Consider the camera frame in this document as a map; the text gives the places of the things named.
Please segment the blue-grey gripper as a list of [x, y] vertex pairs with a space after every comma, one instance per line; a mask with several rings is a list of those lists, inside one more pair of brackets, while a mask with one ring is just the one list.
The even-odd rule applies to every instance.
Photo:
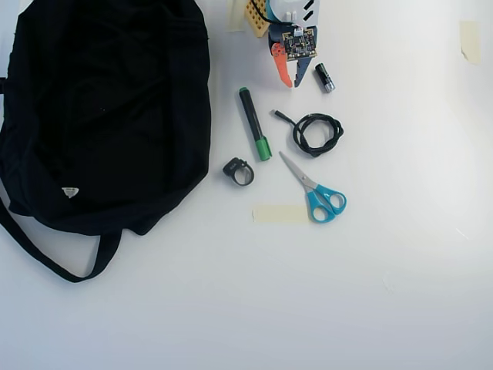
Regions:
[[[270, 24], [268, 28], [268, 42], [271, 45], [270, 51], [273, 56], [274, 63], [277, 67], [280, 80], [288, 88], [293, 87], [292, 80], [289, 76], [287, 68], [287, 53], [284, 46], [281, 44], [282, 34], [287, 31], [286, 25]], [[294, 87], [297, 88], [310, 65], [310, 57], [301, 58], [297, 60], [297, 70], [294, 81]]]

